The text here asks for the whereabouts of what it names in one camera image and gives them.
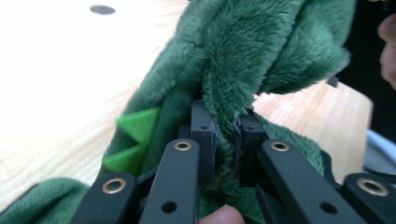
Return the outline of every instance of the green fleece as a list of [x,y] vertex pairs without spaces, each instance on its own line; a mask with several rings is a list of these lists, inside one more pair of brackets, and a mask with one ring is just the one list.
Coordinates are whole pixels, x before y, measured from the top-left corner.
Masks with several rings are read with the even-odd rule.
[[[174,37],[122,114],[161,109],[136,170],[143,174],[159,164],[179,125],[190,122],[191,103],[203,98],[216,123],[219,146],[217,181],[202,188],[201,216],[227,203],[247,223],[263,223],[253,190],[240,189],[233,180],[233,120],[251,107],[254,93],[298,91],[341,71],[348,63],[343,44],[354,6],[355,0],[191,0]],[[315,143],[265,119],[262,124],[270,137],[293,143],[323,173]],[[136,145],[118,127],[104,161]],[[99,175],[110,171],[104,162]]]

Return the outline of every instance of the green plush fabric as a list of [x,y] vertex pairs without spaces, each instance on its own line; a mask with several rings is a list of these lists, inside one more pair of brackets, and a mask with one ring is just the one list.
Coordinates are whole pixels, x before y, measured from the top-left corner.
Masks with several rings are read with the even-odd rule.
[[69,178],[53,178],[33,187],[0,216],[1,224],[66,224],[88,186]]
[[[254,189],[238,188],[233,180],[233,120],[251,107],[254,93],[298,91],[342,70],[348,63],[343,44],[354,6],[355,0],[191,0],[174,37],[123,111],[120,119],[126,121],[118,123],[99,175],[119,169],[143,174],[157,166],[166,144],[177,138],[179,125],[190,122],[191,103],[203,98],[216,123],[219,146],[217,180],[201,190],[201,216],[227,203],[247,223],[263,223]],[[155,107],[161,109],[155,128],[144,134],[150,141],[141,147],[128,129],[138,123],[127,118]],[[314,142],[265,119],[262,125],[271,138],[290,141],[324,172]],[[131,158],[134,151],[145,158]],[[48,183],[67,189],[55,180]],[[72,202],[58,200],[59,192],[32,191],[1,218],[18,220],[14,223],[70,218],[79,193],[64,194],[67,199],[75,195]]]

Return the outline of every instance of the clamp jaw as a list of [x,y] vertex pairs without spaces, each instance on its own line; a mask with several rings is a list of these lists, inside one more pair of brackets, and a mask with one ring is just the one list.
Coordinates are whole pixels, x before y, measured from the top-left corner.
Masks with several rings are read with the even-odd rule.
[[[135,178],[112,173],[96,180],[70,223],[198,223],[199,186],[214,184],[216,132],[202,102],[181,126],[158,168]],[[396,189],[367,174],[342,187],[323,178],[292,144],[269,139],[252,111],[234,123],[235,178],[256,188],[267,223],[396,223]]]

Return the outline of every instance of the wooden surface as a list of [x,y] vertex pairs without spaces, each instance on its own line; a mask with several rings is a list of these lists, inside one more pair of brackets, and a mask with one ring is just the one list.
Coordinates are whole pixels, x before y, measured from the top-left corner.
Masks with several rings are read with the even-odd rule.
[[[95,179],[114,118],[175,31],[185,0],[1,1],[0,210],[55,176]],[[116,13],[99,16],[92,5]],[[371,103],[345,85],[262,95],[269,120],[315,139],[334,172],[361,167]]]

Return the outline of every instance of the green felt spike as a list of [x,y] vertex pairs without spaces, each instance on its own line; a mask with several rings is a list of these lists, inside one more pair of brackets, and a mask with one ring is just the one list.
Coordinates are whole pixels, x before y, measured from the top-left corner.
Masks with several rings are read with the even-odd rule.
[[160,108],[154,107],[133,114],[125,115],[116,120],[117,126],[142,146],[148,146],[154,133]]
[[103,158],[102,165],[112,172],[126,172],[138,175],[147,147],[137,145]]

